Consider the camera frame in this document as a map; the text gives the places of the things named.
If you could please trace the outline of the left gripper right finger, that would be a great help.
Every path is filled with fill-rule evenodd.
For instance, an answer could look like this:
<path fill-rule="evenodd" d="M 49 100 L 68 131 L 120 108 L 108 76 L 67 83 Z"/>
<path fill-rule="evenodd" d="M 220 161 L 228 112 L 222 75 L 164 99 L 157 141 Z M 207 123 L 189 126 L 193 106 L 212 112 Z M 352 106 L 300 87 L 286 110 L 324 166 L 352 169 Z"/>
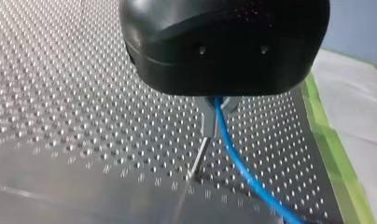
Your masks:
<path fill-rule="evenodd" d="M 239 103 L 241 102 L 241 96 L 229 96 L 223 98 L 223 103 L 221 104 L 221 109 L 223 113 L 233 113 L 237 110 Z"/>

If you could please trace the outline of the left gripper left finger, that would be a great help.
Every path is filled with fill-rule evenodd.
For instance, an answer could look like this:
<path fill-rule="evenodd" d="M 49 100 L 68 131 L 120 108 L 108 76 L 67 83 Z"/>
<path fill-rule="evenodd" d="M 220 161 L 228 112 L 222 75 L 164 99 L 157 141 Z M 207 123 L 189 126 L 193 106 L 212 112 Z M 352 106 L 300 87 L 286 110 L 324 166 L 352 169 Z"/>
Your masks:
<path fill-rule="evenodd" d="M 203 137 L 217 137 L 217 117 L 215 97 L 199 96 L 194 98 L 201 113 L 201 133 Z"/>

